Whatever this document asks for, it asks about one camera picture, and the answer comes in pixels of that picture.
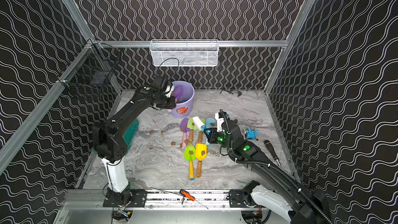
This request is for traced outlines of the white blue brush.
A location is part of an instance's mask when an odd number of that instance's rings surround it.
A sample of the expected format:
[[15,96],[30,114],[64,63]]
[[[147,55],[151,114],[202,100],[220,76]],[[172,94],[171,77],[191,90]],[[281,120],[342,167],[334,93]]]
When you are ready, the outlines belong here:
[[193,127],[195,130],[204,131],[206,128],[205,119],[198,116],[193,117]]

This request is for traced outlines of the purple front trowel pink handle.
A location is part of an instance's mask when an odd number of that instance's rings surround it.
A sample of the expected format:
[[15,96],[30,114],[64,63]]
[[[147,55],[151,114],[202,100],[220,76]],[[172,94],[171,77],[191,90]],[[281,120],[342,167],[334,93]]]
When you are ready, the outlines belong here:
[[173,96],[175,97],[175,102],[179,103],[181,101],[181,98],[183,97],[183,93],[184,93],[184,88],[181,85],[177,85],[174,88],[173,91]]

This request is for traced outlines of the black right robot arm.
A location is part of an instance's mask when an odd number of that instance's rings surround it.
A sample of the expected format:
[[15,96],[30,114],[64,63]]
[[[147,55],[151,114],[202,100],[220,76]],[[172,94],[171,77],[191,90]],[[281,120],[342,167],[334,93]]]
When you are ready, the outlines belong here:
[[272,187],[268,190],[255,181],[250,182],[242,190],[245,196],[241,203],[266,207],[291,224],[332,223],[329,204],[323,191],[309,189],[278,167],[260,147],[244,138],[237,120],[230,119],[226,112],[219,111],[215,117],[217,123],[210,128],[199,118],[194,118],[194,122],[204,132],[209,143],[218,143],[226,148],[227,155],[233,162],[255,172]]

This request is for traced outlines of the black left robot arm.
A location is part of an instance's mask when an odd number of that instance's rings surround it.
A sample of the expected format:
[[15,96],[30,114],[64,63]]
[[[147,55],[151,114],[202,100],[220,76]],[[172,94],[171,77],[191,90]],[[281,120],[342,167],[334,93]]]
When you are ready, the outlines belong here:
[[127,153],[127,143],[123,136],[127,129],[148,108],[175,108],[173,91],[173,85],[164,89],[155,86],[140,87],[120,111],[105,122],[93,126],[93,149],[106,168],[111,191],[120,194],[129,188],[123,161]]

